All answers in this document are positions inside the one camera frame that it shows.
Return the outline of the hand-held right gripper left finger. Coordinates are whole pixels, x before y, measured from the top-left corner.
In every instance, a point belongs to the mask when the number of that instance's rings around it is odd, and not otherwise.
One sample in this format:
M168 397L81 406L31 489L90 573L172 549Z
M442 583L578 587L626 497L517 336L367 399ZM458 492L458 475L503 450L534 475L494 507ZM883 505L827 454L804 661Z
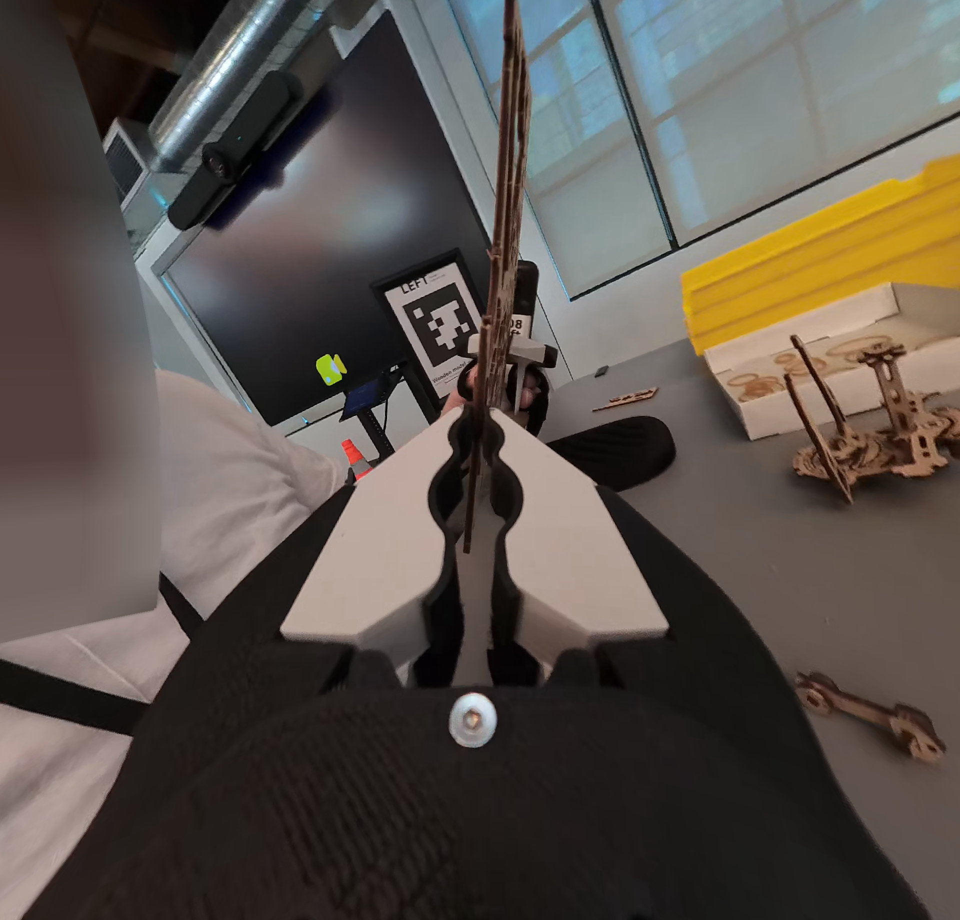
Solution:
M470 410L441 416L348 491L280 633L384 653L413 672L455 672L465 626L455 518Z

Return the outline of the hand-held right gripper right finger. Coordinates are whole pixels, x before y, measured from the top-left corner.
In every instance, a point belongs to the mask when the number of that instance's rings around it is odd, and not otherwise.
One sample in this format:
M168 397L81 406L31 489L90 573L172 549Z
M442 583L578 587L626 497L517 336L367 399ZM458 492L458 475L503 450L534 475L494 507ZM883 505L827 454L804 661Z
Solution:
M502 524L492 651L520 649L554 667L567 650L666 637L668 620L593 480L495 408L487 467Z

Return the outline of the laser-cut wooden parts sheet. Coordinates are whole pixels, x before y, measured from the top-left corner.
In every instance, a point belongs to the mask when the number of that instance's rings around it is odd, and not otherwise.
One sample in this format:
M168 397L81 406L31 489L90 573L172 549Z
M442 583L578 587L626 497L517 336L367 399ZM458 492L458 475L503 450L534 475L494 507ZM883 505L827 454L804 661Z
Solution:
M510 360L511 332L520 259L532 92L519 0L504 0L503 58L499 110L494 229L487 312L478 333L478 355L471 401L473 439L480 441L490 410L501 407L507 366L516 370L514 405L522 399L526 362Z

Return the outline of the partly built wooden model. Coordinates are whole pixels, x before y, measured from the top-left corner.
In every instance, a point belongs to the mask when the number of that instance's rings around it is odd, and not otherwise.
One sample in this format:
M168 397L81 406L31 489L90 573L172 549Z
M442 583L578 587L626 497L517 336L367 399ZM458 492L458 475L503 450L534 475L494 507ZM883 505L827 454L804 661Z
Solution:
M876 376L881 405L890 421L884 429L858 432L814 365L807 346L797 335L791 335L790 340L836 427L835 435L825 439L804 406L792 374L786 373L787 392L811 440L810 446L794 456L793 468L799 476L831 482L851 504L853 487L863 479L883 475L926 479L949 465L942 448L959 457L959 410L950 406L929 409L929 395L906 389L898 367L898 359L906 355L903 345L886 346L875 341L858 353L857 361Z

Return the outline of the framed marker sign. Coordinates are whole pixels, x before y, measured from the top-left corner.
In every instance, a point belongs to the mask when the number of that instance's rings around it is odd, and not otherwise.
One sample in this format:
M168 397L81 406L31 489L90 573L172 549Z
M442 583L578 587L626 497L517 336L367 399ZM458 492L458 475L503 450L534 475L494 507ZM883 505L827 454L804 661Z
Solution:
M472 359L483 306L460 249L393 275L369 290L401 339L411 391L428 421L440 414Z

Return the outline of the black mesh cushion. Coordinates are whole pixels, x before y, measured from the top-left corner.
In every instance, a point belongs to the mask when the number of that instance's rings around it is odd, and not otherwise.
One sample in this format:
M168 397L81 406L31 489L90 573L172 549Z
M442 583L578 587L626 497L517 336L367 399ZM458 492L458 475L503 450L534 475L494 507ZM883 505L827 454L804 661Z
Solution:
M668 426L650 416L607 422L546 446L595 484L616 493L660 476L677 454Z

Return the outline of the person's torso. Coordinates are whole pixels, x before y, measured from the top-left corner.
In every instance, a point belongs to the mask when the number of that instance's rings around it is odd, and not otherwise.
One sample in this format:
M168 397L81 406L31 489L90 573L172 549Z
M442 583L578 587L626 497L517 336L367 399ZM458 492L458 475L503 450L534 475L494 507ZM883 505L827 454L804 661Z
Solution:
M160 570L207 619L345 482L345 468L291 442L191 377L156 371ZM169 605L2 643L2 659L151 703L188 645ZM21 918L96 816L129 752L126 734L2 706L1 916Z

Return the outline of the large black screen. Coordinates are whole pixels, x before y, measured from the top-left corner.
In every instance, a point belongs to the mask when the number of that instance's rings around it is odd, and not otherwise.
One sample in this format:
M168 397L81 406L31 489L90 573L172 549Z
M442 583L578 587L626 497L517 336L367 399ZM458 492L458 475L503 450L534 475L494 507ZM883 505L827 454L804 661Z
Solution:
M370 285L453 248L482 304L490 241L391 12L168 269L271 427L402 364Z

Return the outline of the white cardboard box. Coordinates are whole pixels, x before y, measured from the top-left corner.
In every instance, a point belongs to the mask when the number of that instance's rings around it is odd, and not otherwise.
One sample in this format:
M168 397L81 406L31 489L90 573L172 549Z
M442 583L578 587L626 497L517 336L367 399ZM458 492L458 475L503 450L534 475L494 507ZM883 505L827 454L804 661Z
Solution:
M857 361L858 354L876 341L905 348L897 367L907 389L930 396L959 388L959 291L883 283L705 350L711 374L752 441L803 427L787 390L740 404L720 385L717 373L735 362L772 352L792 335L806 346L846 415L876 410L882 404L874 372ZM815 424L832 422L814 382L794 386Z

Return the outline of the yellow plastic bin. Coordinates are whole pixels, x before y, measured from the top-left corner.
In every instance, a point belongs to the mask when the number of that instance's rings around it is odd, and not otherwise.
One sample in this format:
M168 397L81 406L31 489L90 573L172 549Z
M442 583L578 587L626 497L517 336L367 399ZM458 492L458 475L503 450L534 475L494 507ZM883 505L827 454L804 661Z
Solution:
M959 156L887 180L681 275L697 356L888 283L959 289Z

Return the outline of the large window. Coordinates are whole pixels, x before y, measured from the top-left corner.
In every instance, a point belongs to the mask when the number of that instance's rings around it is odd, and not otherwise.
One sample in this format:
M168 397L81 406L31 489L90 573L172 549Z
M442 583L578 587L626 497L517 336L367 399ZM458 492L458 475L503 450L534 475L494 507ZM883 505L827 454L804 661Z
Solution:
M503 0L447 0L500 101ZM569 299L958 114L959 0L518 0Z

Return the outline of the black webcam bar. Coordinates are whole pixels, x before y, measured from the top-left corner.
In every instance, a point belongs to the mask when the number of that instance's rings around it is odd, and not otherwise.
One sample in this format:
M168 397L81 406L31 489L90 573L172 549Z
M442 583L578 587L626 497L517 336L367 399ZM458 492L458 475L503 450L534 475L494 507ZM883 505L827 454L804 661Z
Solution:
M264 76L220 138L201 147L197 170L167 211L176 230L188 231L213 214L303 97L303 84L293 73L275 70Z

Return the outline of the small wooden axle part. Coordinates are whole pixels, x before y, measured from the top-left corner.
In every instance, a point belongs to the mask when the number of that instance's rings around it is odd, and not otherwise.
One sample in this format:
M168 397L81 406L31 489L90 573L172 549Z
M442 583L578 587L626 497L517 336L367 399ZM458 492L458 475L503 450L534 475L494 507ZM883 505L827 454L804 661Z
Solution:
M934 764L946 756L947 746L932 720L922 710L896 703L883 706L837 686L825 674L796 673L794 689L802 705L822 717L843 714L888 732L915 760Z

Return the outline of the silver ventilation duct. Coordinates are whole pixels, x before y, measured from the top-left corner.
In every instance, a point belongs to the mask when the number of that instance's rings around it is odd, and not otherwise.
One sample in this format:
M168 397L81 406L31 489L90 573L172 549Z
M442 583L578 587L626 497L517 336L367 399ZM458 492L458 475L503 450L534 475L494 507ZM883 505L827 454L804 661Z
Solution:
M335 0L228 0L150 122L155 171L181 171L271 70L287 66Z

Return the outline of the white wall unit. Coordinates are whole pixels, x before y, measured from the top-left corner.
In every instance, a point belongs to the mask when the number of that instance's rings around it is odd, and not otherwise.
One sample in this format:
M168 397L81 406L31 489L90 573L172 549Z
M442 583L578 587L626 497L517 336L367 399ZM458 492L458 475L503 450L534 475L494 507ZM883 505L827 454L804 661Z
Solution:
M126 211L151 172L155 150L148 127L117 117L110 124L102 147L121 211Z

